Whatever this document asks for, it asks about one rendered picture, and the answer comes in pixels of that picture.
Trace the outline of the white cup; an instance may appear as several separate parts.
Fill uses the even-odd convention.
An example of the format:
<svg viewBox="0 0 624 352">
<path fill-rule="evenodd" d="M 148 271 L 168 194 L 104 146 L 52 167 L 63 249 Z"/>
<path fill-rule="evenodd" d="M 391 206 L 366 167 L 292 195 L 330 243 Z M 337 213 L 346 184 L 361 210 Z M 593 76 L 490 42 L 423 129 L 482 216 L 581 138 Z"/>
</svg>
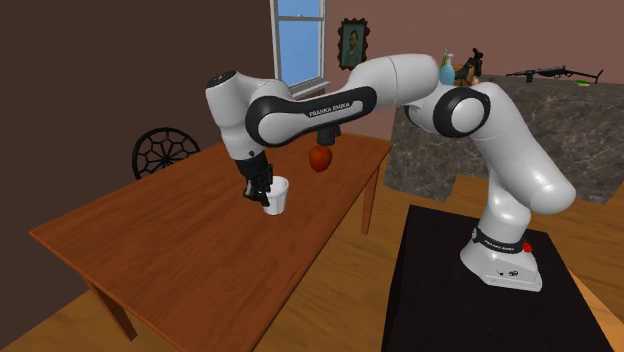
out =
<svg viewBox="0 0 624 352">
<path fill-rule="evenodd" d="M 270 191 L 266 193 L 269 205 L 263 207 L 264 212 L 271 216 L 282 214 L 285 210 L 288 190 L 289 181 L 282 176 L 274 176 Z"/>
</svg>

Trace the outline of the red apple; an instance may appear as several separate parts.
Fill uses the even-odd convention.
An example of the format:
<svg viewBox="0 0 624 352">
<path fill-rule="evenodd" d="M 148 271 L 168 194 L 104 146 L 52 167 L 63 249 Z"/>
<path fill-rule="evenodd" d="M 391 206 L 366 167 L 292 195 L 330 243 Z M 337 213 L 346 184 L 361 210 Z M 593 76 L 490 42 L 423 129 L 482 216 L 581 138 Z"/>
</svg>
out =
<svg viewBox="0 0 624 352">
<path fill-rule="evenodd" d="M 332 162 L 333 153 L 327 146 L 316 145 L 309 151 L 309 163 L 316 172 L 327 170 Z"/>
</svg>

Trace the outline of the black round-back chair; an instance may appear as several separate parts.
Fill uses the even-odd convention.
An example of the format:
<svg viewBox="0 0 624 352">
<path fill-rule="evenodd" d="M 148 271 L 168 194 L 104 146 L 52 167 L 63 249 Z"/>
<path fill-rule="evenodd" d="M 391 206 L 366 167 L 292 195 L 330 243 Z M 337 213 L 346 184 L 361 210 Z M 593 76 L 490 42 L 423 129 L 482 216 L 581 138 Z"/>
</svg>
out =
<svg viewBox="0 0 624 352">
<path fill-rule="evenodd" d="M 186 132 L 160 127 L 144 133 L 132 151 L 132 172 L 137 180 L 200 152 L 198 143 Z"/>
</svg>

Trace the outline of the brown wooden table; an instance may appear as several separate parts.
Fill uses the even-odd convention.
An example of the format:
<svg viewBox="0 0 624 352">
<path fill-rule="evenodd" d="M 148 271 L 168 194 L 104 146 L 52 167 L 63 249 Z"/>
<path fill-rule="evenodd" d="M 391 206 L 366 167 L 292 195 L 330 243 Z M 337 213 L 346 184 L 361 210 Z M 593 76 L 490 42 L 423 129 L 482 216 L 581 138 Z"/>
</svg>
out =
<svg viewBox="0 0 624 352">
<path fill-rule="evenodd" d="M 358 198 L 374 198 L 383 139 L 343 134 L 322 173 L 304 136 L 268 151 L 290 184 L 267 215 L 217 144 L 43 224 L 127 336 L 137 318 L 180 352 L 252 352 Z"/>
</svg>

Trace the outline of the white framed window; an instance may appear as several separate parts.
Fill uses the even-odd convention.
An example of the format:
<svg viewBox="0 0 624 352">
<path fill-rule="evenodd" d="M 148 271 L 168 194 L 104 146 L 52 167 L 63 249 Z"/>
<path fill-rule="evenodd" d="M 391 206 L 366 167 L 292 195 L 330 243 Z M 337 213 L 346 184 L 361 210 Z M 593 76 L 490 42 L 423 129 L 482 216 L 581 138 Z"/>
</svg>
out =
<svg viewBox="0 0 624 352">
<path fill-rule="evenodd" d="M 275 78 L 294 98 L 327 87 L 326 0 L 270 0 L 270 11 Z"/>
</svg>

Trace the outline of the blue spray bottle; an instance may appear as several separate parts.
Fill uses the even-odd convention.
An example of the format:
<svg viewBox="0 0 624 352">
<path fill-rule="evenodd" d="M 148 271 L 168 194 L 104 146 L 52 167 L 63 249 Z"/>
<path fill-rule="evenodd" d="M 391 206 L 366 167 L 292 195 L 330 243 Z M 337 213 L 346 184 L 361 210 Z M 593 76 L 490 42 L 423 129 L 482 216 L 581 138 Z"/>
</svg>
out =
<svg viewBox="0 0 624 352">
<path fill-rule="evenodd" d="M 453 54 L 448 53 L 446 65 L 440 68 L 439 81 L 443 85 L 453 85 L 455 81 L 455 70 L 452 65 Z"/>
</svg>

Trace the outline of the black robot stand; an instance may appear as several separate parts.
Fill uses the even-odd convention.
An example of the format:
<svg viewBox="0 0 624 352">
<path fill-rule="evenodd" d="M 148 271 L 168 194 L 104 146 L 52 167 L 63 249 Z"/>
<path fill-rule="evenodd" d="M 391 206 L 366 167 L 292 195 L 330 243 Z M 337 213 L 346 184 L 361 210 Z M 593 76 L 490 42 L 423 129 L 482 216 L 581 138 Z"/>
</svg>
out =
<svg viewBox="0 0 624 352">
<path fill-rule="evenodd" d="M 528 230 L 543 287 L 489 286 L 460 260 L 472 217 L 412 205 L 381 352 L 614 352 L 547 233 Z"/>
</svg>

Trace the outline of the black and brown figure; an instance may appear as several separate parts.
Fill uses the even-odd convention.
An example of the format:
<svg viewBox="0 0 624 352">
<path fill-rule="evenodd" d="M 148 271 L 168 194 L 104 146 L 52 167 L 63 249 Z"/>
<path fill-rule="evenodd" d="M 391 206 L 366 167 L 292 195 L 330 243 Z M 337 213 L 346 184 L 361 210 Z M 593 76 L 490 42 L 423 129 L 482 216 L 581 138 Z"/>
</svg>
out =
<svg viewBox="0 0 624 352">
<path fill-rule="evenodd" d="M 483 54 L 477 48 L 473 48 L 472 51 L 473 56 L 459 70 L 455 71 L 455 83 L 457 85 L 471 85 L 473 79 L 482 74 Z"/>
</svg>

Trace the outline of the black rifle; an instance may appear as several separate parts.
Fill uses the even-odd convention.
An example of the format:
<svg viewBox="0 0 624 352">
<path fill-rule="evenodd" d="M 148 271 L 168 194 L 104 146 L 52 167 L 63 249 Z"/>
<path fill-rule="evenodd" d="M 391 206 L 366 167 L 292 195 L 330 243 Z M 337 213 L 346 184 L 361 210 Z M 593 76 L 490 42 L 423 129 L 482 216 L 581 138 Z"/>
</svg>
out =
<svg viewBox="0 0 624 352">
<path fill-rule="evenodd" d="M 509 76 L 513 76 L 513 77 L 524 76 L 526 83 L 531 83 L 535 75 L 539 75 L 539 76 L 543 76 L 547 78 L 555 78 L 555 79 L 559 79 L 562 76 L 572 77 L 574 75 L 578 75 L 582 77 L 591 78 L 595 82 L 598 82 L 602 73 L 603 71 L 600 70 L 598 74 L 592 75 L 588 73 L 569 70 L 566 66 L 558 66 L 558 67 L 552 67 L 552 68 L 538 68 L 538 69 L 529 69 L 529 70 L 513 72 L 513 73 L 509 73 Z"/>
</svg>

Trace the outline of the grey marble counter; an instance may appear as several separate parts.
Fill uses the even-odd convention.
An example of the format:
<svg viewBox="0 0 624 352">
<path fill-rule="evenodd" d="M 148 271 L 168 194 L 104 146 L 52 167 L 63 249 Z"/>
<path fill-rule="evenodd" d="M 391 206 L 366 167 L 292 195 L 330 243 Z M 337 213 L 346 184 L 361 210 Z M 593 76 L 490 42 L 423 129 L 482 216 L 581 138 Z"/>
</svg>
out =
<svg viewBox="0 0 624 352">
<path fill-rule="evenodd" d="M 536 140 L 574 185 L 577 197 L 606 203 L 624 183 L 624 85 L 488 76 L 514 101 Z M 385 174 L 391 189 L 438 201 L 459 174 L 486 179 L 487 167 L 468 139 L 447 139 L 413 125 L 396 110 Z"/>
</svg>

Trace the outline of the framed portrait wall picture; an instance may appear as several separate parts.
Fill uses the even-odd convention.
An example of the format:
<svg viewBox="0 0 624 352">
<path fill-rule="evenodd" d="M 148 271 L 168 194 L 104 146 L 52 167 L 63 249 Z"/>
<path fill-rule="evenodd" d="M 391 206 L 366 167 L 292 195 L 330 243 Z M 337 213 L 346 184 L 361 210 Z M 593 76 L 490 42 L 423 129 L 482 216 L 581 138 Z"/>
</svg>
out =
<svg viewBox="0 0 624 352">
<path fill-rule="evenodd" d="M 341 70 L 353 70 L 367 60 L 367 37 L 370 34 L 368 21 L 365 18 L 345 18 L 341 21 L 337 32 L 339 34 L 337 54 L 339 67 Z"/>
</svg>

